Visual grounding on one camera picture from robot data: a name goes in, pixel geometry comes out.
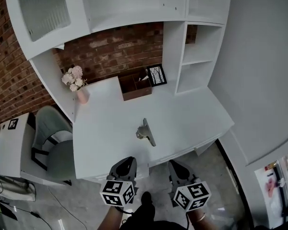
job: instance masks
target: black pants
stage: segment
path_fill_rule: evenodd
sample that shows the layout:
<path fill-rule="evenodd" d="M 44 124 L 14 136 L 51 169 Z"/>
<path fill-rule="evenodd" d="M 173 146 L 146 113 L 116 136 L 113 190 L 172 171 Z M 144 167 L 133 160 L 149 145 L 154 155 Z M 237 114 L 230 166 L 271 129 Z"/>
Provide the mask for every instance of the black pants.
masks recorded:
<path fill-rule="evenodd" d="M 168 221 L 154 221 L 155 206 L 141 205 L 128 220 L 122 224 L 121 230 L 185 230 L 181 225 Z"/>

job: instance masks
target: desk surface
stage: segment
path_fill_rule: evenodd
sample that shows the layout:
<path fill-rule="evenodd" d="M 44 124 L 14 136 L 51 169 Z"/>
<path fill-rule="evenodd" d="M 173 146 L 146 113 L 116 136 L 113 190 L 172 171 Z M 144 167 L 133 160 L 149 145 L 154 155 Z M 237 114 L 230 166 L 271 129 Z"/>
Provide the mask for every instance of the desk surface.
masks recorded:
<path fill-rule="evenodd" d="M 20 177 L 24 129 L 28 117 L 29 113 L 17 117 L 16 129 L 8 129 L 10 120 L 0 124 L 0 175 Z"/>
<path fill-rule="evenodd" d="M 113 164 L 134 156 L 147 164 L 195 147 L 226 132 L 234 123 L 208 88 L 174 95 L 175 83 L 124 101 L 117 77 L 86 86 L 87 104 L 76 107 L 73 149 L 77 178 L 106 174 Z M 135 132 L 146 118 L 156 147 Z"/>

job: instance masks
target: picture frame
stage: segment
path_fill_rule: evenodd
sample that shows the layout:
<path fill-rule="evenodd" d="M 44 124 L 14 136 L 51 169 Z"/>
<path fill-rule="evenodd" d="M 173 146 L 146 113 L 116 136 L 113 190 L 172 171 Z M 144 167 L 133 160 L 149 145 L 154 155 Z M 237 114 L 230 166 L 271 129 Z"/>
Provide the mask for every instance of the picture frame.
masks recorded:
<path fill-rule="evenodd" d="M 11 119 L 8 129 L 16 129 L 17 123 L 18 123 L 18 118 Z"/>
<path fill-rule="evenodd" d="M 165 77 L 162 64 L 149 66 L 146 69 L 147 69 L 148 77 L 149 77 L 152 87 L 167 83 L 167 79 Z"/>

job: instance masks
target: gray chair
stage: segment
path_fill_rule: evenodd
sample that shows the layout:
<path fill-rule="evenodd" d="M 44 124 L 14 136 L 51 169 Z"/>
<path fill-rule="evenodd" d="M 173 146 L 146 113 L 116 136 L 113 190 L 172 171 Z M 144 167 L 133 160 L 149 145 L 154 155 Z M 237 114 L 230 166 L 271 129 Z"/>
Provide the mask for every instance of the gray chair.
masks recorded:
<path fill-rule="evenodd" d="M 42 107 L 36 114 L 36 133 L 31 150 L 31 159 L 46 170 L 47 174 L 54 180 L 62 180 L 71 185 L 70 179 L 76 178 L 72 140 L 58 143 L 51 137 L 63 130 L 72 133 L 72 127 L 65 118 L 51 106 Z M 50 152 L 42 150 L 46 140 L 54 145 Z M 47 155 L 47 165 L 39 161 L 36 154 Z"/>

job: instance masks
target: marker cube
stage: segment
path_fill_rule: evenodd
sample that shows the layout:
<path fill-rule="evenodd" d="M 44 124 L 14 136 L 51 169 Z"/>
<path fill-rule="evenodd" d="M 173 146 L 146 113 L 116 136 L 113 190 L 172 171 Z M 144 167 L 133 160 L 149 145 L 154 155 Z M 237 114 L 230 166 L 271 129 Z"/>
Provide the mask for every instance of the marker cube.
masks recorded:
<path fill-rule="evenodd" d="M 211 192 L 207 183 L 200 182 L 178 187 L 174 201 L 185 211 L 191 211 L 203 207 L 210 196 Z"/>
<path fill-rule="evenodd" d="M 105 180 L 100 195 L 106 205 L 125 207 L 135 195 L 132 182 Z"/>

